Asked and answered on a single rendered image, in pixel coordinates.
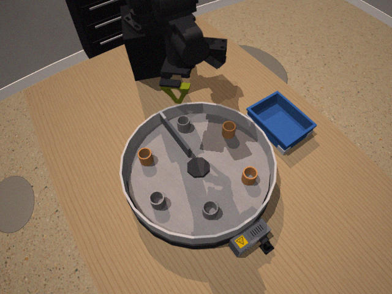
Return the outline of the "blue crate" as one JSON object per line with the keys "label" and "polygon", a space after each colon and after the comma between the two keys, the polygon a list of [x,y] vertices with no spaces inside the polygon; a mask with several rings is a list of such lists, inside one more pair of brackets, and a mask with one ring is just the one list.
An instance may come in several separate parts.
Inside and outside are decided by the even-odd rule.
{"label": "blue crate", "polygon": [[279,91],[246,108],[246,116],[264,131],[284,155],[313,133],[317,125]]}

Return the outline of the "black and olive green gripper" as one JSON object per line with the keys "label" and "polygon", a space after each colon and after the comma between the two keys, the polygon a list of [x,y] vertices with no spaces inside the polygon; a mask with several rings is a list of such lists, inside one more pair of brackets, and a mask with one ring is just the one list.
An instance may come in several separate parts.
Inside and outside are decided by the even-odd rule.
{"label": "black and olive green gripper", "polygon": [[[165,47],[167,56],[161,68],[161,79],[159,82],[159,86],[160,89],[163,90],[166,94],[168,94],[176,104],[181,104],[184,97],[189,91],[190,83],[181,83],[181,80],[172,80],[170,78],[172,77],[172,75],[180,75],[181,78],[190,78],[190,73],[192,69],[177,68],[174,47],[166,43],[166,41]],[[176,98],[171,89],[177,89],[182,92],[179,99]]]}

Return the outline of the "bronze bushing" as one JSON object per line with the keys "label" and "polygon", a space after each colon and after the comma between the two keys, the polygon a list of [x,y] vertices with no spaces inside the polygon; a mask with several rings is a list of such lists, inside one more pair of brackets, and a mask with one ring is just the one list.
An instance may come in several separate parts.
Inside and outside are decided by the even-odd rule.
{"label": "bronze bushing", "polygon": [[[147,158],[143,158],[148,156]],[[142,148],[138,151],[138,158],[143,166],[150,166],[153,163],[153,155],[149,148]]]}
{"label": "bronze bushing", "polygon": [[[246,176],[246,174],[252,175],[254,178],[248,178]],[[245,184],[247,186],[251,186],[255,183],[257,175],[258,175],[257,170],[254,167],[246,167],[243,170],[241,180],[242,180],[243,184]]]}
{"label": "bronze bushing", "polygon": [[236,125],[232,121],[226,121],[222,126],[222,136],[226,139],[231,139],[235,135]]}

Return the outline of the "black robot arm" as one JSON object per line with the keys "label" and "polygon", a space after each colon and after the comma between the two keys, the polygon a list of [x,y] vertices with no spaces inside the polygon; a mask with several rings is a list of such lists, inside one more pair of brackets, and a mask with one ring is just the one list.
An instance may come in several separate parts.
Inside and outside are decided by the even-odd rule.
{"label": "black robot arm", "polygon": [[[176,67],[193,69],[205,61],[218,69],[226,62],[227,39],[204,37],[196,24],[198,0],[126,0],[124,22],[136,33],[163,22],[166,43],[175,49]],[[180,10],[181,9],[181,10]]]}

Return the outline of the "grey metal bushing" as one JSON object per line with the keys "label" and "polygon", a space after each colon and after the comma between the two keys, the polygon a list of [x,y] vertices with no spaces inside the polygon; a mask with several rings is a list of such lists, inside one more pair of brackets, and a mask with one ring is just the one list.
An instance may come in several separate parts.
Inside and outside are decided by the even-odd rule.
{"label": "grey metal bushing", "polygon": [[[156,198],[162,198],[162,201],[160,203],[153,203],[153,201]],[[150,193],[149,195],[149,201],[151,203],[151,206],[156,209],[156,210],[161,210],[165,207],[166,201],[163,193],[161,191],[155,190],[154,192]]]}
{"label": "grey metal bushing", "polygon": [[[209,214],[209,213],[205,212],[204,209],[206,209],[206,208],[208,208],[208,207],[212,207],[212,208],[214,208],[216,211],[215,211],[214,213],[212,213],[212,214]],[[203,206],[202,206],[202,213],[203,213],[203,217],[204,217],[205,219],[208,219],[208,220],[213,220],[213,219],[215,219],[215,218],[217,217],[217,212],[218,212],[218,205],[217,205],[217,203],[216,203],[215,201],[208,200],[208,201],[204,202],[204,204],[203,204]]]}
{"label": "grey metal bushing", "polygon": [[190,131],[190,119],[188,116],[182,115],[177,118],[178,131],[186,133]]}

